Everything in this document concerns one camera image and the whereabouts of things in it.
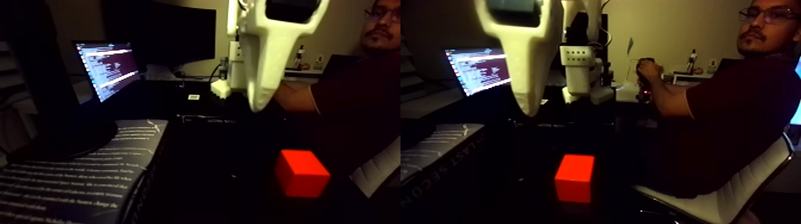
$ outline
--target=man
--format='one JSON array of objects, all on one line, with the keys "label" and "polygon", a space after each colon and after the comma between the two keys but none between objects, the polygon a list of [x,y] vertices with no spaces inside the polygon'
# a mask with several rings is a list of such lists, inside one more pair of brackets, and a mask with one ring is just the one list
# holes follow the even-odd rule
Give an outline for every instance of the man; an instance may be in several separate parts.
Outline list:
[{"label": "man", "polygon": [[400,134],[401,0],[376,0],[365,11],[360,44],[368,57],[332,78],[308,85],[283,82],[274,99],[300,116],[304,141],[350,174]]},{"label": "man", "polygon": [[745,59],[698,86],[666,85],[662,67],[641,64],[662,121],[640,184],[679,198],[709,194],[779,139],[801,99],[799,13],[801,1],[754,0],[740,12]]}]

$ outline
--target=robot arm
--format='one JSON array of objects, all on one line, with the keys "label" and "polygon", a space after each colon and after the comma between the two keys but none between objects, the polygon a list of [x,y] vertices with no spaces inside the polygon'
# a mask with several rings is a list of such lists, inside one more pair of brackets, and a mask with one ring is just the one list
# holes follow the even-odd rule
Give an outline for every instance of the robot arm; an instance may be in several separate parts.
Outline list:
[{"label": "robot arm", "polygon": [[484,32],[501,40],[512,92],[523,113],[537,115],[553,57],[562,43],[556,0],[475,0]]},{"label": "robot arm", "polygon": [[248,97],[251,111],[261,111],[278,89],[298,38],[314,34],[330,0],[229,0],[226,33],[230,74],[211,84],[226,98],[232,91]]},{"label": "robot arm", "polygon": [[564,91],[576,95],[590,94],[590,83],[601,70],[594,49],[589,46],[563,46],[567,24],[580,10],[590,16],[587,35],[598,40],[601,21],[601,0],[474,0],[481,27],[498,38],[507,55],[506,63],[512,79],[512,91],[523,113],[537,115],[547,83],[551,62],[561,51],[567,67],[568,87]]}]

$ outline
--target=eyeglasses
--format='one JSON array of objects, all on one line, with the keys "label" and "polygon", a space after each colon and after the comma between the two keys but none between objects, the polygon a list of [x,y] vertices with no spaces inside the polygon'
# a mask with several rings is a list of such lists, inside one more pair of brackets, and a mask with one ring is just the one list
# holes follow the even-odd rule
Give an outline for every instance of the eyeglasses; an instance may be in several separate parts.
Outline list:
[{"label": "eyeglasses", "polygon": [[766,10],[760,10],[756,7],[747,8],[742,10],[740,13],[740,21],[742,22],[754,22],[760,14],[764,14],[763,19],[767,24],[781,24],[790,20],[798,19],[799,15],[793,13],[790,9],[775,7]]},{"label": "eyeglasses", "polygon": [[383,7],[374,7],[372,10],[364,10],[364,18],[371,21],[382,19],[386,14],[390,14],[389,19],[392,22],[401,23],[401,12],[398,9],[386,10]]}]

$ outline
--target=white robotic arm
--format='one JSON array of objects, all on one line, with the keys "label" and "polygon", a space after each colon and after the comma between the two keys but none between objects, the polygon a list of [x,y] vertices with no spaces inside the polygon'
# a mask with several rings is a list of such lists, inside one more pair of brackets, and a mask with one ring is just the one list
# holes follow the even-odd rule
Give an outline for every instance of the white robotic arm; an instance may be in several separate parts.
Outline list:
[{"label": "white robotic arm", "polygon": [[[601,27],[601,0],[562,0],[565,7],[565,23],[563,29],[573,22],[579,11],[587,13],[587,39],[598,43],[598,31]],[[595,58],[596,48],[593,46],[559,46],[562,65],[565,67],[567,86],[562,89],[565,102],[571,103],[581,97],[590,97],[595,104],[605,102],[614,95],[609,88],[600,85],[603,72],[603,61]]]},{"label": "white robotic arm", "polygon": [[[550,64],[562,43],[562,4],[558,0],[475,0],[475,4],[484,32],[501,40],[517,104],[524,114],[537,115]],[[509,24],[495,19],[500,14],[529,14],[539,19]]]},{"label": "white robotic arm", "polygon": [[[601,63],[590,46],[561,46],[567,24],[578,11],[590,16],[588,38],[598,40],[601,0],[474,0],[481,27],[500,39],[506,53],[512,91],[523,113],[537,115],[551,62],[562,53],[567,70],[567,102],[589,96],[601,74]],[[590,67],[597,69],[590,72]]]},{"label": "white robotic arm", "polygon": [[211,91],[221,98],[243,91],[251,110],[261,111],[284,77],[295,42],[314,34],[329,1],[318,0],[310,17],[297,22],[268,18],[266,0],[229,0],[227,35],[234,39],[229,46],[230,73],[227,79],[212,83]]}]

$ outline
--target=man's hand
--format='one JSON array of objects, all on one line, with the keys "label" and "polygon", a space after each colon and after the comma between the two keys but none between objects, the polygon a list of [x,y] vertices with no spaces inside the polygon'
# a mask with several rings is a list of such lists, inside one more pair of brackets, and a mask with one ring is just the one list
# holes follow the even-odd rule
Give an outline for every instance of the man's hand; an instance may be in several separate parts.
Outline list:
[{"label": "man's hand", "polygon": [[664,71],[659,64],[656,62],[652,62],[649,60],[642,60],[640,62],[640,67],[637,68],[637,71],[642,74],[649,82],[654,82],[654,80],[659,80],[660,74]]}]

